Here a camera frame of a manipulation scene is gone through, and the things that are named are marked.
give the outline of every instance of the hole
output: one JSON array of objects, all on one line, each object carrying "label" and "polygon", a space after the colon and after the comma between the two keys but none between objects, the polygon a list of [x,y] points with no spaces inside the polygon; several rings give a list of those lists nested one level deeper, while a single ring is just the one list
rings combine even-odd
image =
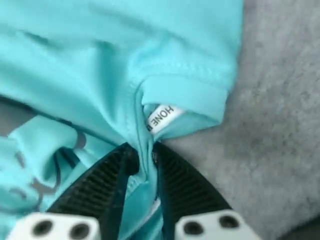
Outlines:
[{"label": "hole", "polygon": [[187,235],[200,235],[204,232],[203,227],[196,221],[187,222],[183,230]]},{"label": "hole", "polygon": [[223,228],[235,229],[239,227],[239,222],[233,216],[222,216],[219,219],[220,225]]},{"label": "hole", "polygon": [[44,236],[48,234],[52,228],[53,224],[50,220],[44,220],[38,222],[33,228],[33,235],[35,236]]},{"label": "hole", "polygon": [[89,226],[85,223],[75,225],[70,232],[71,239],[81,240],[89,235]]}]

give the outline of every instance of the teal fabric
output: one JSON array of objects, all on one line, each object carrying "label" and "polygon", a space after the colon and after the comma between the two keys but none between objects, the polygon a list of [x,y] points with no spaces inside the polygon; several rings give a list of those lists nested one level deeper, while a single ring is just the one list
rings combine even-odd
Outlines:
[{"label": "teal fabric", "polygon": [[[241,0],[2,0],[0,96],[35,114],[0,136],[1,239],[124,142],[141,164],[119,239],[158,238],[160,227],[141,228],[157,195],[153,143],[223,121],[242,8]],[[186,112],[152,136],[145,122],[160,104]],[[162,224],[158,212],[149,220]]]}]

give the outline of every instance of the white plastic part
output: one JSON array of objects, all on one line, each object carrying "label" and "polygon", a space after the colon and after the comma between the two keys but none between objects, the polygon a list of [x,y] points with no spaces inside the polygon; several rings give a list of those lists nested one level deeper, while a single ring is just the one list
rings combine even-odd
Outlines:
[{"label": "white plastic part", "polygon": [[[42,227],[37,235],[35,229],[44,221],[52,223],[49,231]],[[72,235],[75,226],[86,225],[87,234]],[[243,218],[232,210],[208,212],[186,216],[175,226],[175,240],[261,240],[245,223]],[[99,223],[95,218],[55,214],[32,213],[16,223],[6,240],[101,240]]]},{"label": "white plastic part", "polygon": [[261,240],[261,238],[235,211],[221,210],[181,218],[175,226],[174,240]]},{"label": "white plastic part", "polygon": [[101,240],[101,237],[95,218],[35,212],[17,221],[6,240]]}]

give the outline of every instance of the gray carpet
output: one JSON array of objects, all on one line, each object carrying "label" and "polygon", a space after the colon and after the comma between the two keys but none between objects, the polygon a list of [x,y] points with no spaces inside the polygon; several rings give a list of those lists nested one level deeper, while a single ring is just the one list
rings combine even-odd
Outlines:
[{"label": "gray carpet", "polygon": [[320,213],[320,1],[247,0],[224,123],[167,142],[265,240]]}]

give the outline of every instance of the clothing label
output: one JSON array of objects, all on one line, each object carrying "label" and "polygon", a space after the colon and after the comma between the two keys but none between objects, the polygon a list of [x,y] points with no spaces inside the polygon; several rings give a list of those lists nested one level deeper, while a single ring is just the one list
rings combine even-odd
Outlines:
[{"label": "clothing label", "polygon": [[149,116],[146,128],[156,134],[180,116],[184,110],[171,105],[160,105]]}]

